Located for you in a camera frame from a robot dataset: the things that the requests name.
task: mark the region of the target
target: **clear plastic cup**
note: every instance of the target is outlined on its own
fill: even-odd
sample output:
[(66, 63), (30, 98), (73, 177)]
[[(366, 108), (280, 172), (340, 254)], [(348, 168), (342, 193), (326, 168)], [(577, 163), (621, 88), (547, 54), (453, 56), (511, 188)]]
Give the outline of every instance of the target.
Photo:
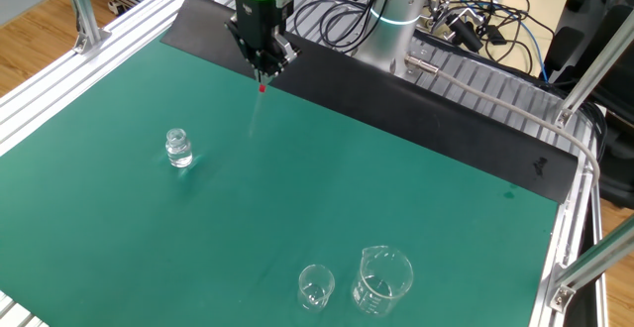
[(335, 277), (324, 266), (308, 266), (299, 275), (297, 299), (309, 311), (318, 312), (326, 307), (334, 290)]

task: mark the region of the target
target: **blue cable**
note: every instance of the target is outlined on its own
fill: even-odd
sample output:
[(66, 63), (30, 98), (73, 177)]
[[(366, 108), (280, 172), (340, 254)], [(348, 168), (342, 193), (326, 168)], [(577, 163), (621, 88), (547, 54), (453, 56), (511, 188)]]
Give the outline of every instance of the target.
[[(489, 3), (485, 3), (485, 2), (478, 2), (478, 5), (490, 5)], [(493, 4), (494, 6), (496, 6), (499, 10), (504, 11), (505, 13), (507, 13), (508, 15), (512, 16), (513, 19), (517, 20), (517, 22), (519, 22), (520, 25), (522, 25), (522, 27), (526, 30), (526, 32), (528, 32), (528, 35), (531, 37), (531, 39), (533, 39), (533, 43), (535, 43), (535, 49), (537, 49), (537, 58), (539, 59), (539, 65), (542, 67), (542, 75), (544, 75), (544, 81), (548, 83), (548, 75), (546, 75), (546, 66), (544, 65), (544, 61), (542, 60), (542, 53), (539, 51), (539, 45), (537, 44), (537, 39), (535, 39), (535, 36), (533, 36), (533, 33), (528, 29), (528, 27), (526, 27), (526, 25), (524, 25), (524, 23), (519, 20), (515, 15), (513, 15), (513, 13), (511, 13), (510, 11), (499, 7), (499, 5), (497, 4)], [(474, 10), (474, 8), (467, 4), (467, 7), (469, 7), (470, 9)]]

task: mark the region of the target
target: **wooden floor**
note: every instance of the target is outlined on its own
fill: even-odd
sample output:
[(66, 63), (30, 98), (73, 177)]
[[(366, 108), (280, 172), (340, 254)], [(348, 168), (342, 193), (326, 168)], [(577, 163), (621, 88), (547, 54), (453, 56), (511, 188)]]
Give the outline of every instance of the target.
[[(107, 0), (92, 6), (99, 26), (115, 18)], [(76, 34), (68, 0), (47, 0), (0, 28), (0, 96), (69, 51)], [(603, 201), (604, 234), (633, 212)], [(607, 272), (607, 295), (610, 326), (634, 326), (634, 254)]]
[[(115, 19), (108, 0), (92, 0), (97, 25)], [(77, 38), (70, 0), (47, 0), (0, 28), (0, 96), (68, 52)]]

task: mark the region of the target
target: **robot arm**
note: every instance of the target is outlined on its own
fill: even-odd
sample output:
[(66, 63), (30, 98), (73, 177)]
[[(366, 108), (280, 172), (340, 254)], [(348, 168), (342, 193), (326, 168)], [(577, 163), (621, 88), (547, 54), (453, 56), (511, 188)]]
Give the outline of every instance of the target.
[(262, 84), (278, 76), (300, 53), (284, 37), (292, 13), (293, 0), (236, 0), (236, 14), (225, 24)]

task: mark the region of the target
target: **metal bracket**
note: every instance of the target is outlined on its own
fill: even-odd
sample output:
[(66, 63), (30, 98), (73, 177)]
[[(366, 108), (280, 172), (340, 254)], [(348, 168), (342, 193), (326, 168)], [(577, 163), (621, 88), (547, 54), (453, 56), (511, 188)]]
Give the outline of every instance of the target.
[(564, 108), (564, 103), (562, 102), (561, 107), (557, 110), (554, 124), (557, 125), (558, 128), (564, 129), (574, 114), (575, 112), (572, 109)]
[(634, 251), (634, 215), (616, 227), (596, 245), (583, 253), (567, 267), (553, 266), (550, 307), (565, 313), (571, 298), (583, 286), (594, 281), (608, 268)]
[[(564, 269), (565, 268), (561, 264), (555, 264), (553, 266), (552, 276), (561, 275)], [(567, 286), (557, 287), (555, 293), (553, 294), (553, 298), (550, 300), (550, 307), (559, 313), (564, 313), (575, 293), (575, 290)]]
[(278, 31), (275, 31), (275, 33), (273, 34), (273, 38), (284, 51), (284, 57), (286, 58), (286, 61), (288, 63), (291, 63), (292, 61), (297, 59), (297, 53), (293, 49), (290, 42), (284, 36), (280, 35)]
[(70, 0), (72, 10), (77, 19), (77, 41), (73, 50), (78, 54), (90, 51), (110, 36), (110, 33), (99, 29), (90, 0)]

